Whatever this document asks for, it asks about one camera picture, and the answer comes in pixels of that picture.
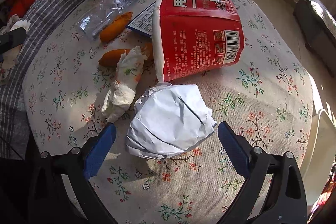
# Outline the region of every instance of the metal screw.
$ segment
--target metal screw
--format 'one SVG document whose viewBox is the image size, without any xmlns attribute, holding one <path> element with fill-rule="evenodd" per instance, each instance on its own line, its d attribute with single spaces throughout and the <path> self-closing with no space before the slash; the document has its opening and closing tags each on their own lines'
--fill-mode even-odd
<svg viewBox="0 0 336 224">
<path fill-rule="evenodd" d="M 74 147 L 73 149 L 71 149 L 71 153 L 73 153 L 74 155 L 78 154 L 81 151 L 81 149 L 79 147 Z"/>
<path fill-rule="evenodd" d="M 292 159 L 293 158 L 293 153 L 292 152 L 286 152 L 287 158 Z"/>
<path fill-rule="evenodd" d="M 44 151 L 44 152 L 41 153 L 40 156 L 41 156 L 42 159 L 45 159 L 48 156 L 48 152 Z"/>
<path fill-rule="evenodd" d="M 256 146 L 255 148 L 253 148 L 253 151 L 257 154 L 261 154 L 263 150 L 259 146 Z"/>
</svg>

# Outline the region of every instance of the blue gripper pad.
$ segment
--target blue gripper pad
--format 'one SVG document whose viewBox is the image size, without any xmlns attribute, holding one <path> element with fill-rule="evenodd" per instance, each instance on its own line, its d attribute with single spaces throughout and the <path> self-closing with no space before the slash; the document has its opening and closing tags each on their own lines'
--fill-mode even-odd
<svg viewBox="0 0 336 224">
<path fill-rule="evenodd" d="M 217 131 L 218 138 L 236 169 L 237 174 L 248 178 L 250 176 L 249 157 L 236 139 L 236 137 L 244 137 L 236 136 L 226 122 L 221 122 Z"/>
<path fill-rule="evenodd" d="M 100 132 L 99 139 L 84 161 L 83 175 L 85 180 L 97 175 L 107 153 L 111 149 L 117 135 L 116 127 L 113 123 L 108 124 Z"/>
</svg>

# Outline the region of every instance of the clear plastic bottle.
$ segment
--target clear plastic bottle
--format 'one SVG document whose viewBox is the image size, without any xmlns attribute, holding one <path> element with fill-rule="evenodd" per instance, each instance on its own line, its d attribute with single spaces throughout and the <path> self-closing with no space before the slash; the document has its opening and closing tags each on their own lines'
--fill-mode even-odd
<svg viewBox="0 0 336 224">
<path fill-rule="evenodd" d="M 100 31 L 109 25 L 124 9 L 137 0 L 100 0 L 76 23 L 89 38 L 96 39 Z"/>
</svg>

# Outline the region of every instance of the tablecloth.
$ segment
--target tablecloth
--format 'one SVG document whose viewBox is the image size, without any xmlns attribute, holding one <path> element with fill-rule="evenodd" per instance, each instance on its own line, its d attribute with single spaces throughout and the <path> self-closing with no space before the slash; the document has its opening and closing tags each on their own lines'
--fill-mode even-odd
<svg viewBox="0 0 336 224">
<path fill-rule="evenodd" d="M 99 0 L 87 0 L 44 42 L 23 82 L 26 110 L 40 151 L 67 153 L 105 125 L 100 111 L 115 71 L 98 66 L 103 53 L 150 41 L 128 29 L 102 45 L 75 26 Z M 139 0 L 136 16 L 155 0 Z M 252 146 L 298 165 L 305 154 L 312 114 L 309 77 L 275 27 L 253 0 L 233 0 L 243 26 L 245 48 L 233 66 L 204 71 L 173 84 L 197 84 L 213 117 L 227 121 Z M 157 83 L 154 64 L 144 66 L 137 99 Z M 216 223 L 237 195 L 243 177 L 213 134 L 196 149 L 168 160 L 129 155 L 124 139 L 133 107 L 115 123 L 117 138 L 97 176 L 97 195 L 119 223 Z M 265 180 L 260 200 L 267 192 Z"/>
</svg>

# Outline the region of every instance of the beige plastic bin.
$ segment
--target beige plastic bin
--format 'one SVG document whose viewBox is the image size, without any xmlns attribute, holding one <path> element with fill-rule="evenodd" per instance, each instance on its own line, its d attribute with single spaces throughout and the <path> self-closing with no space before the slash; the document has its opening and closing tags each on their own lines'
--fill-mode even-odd
<svg viewBox="0 0 336 224">
<path fill-rule="evenodd" d="M 311 120 L 306 154 L 300 167 L 307 206 L 313 205 L 327 182 L 336 154 L 336 127 L 321 109 Z"/>
</svg>

